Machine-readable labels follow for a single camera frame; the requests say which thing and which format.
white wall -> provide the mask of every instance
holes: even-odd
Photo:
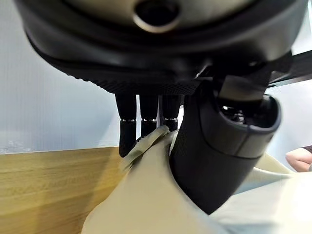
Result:
[[[293,51],[310,49],[307,16]],[[268,93],[284,112],[268,150],[284,161],[287,151],[312,144],[312,81]],[[26,40],[12,1],[0,0],[0,154],[117,146],[118,136],[114,95],[44,62]]]
[[[115,96],[43,61],[0,0],[0,154],[118,146]]]

wooden table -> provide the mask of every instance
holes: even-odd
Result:
[[[122,178],[118,148],[0,155],[0,233],[78,234]]]

black rubber housing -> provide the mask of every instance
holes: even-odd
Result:
[[[175,180],[207,214],[235,192],[281,122],[279,104],[272,97],[266,97],[266,112],[255,115],[254,125],[229,120],[219,110],[210,86],[186,97],[183,123],[170,155]]]
[[[137,137],[136,121],[120,121],[119,154],[125,157],[134,147]]]
[[[215,61],[286,54],[307,0],[259,0],[213,24],[154,35],[95,20],[63,0],[15,0],[33,47],[59,70],[112,93],[190,95]]]
[[[135,95],[116,94],[118,113],[123,120],[137,118],[137,98]]]
[[[141,121],[141,137],[146,137],[157,128],[156,121]]]

white fabric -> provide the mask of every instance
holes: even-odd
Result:
[[[168,154],[173,135],[139,150],[145,152],[141,160],[135,161],[112,194],[89,214],[82,234],[312,233],[311,173],[269,172],[263,170],[264,163],[208,216],[171,174]]]

camera lens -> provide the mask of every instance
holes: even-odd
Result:
[[[149,0],[135,7],[135,23],[142,29],[162,33],[176,26],[179,16],[177,4],[166,0]]]

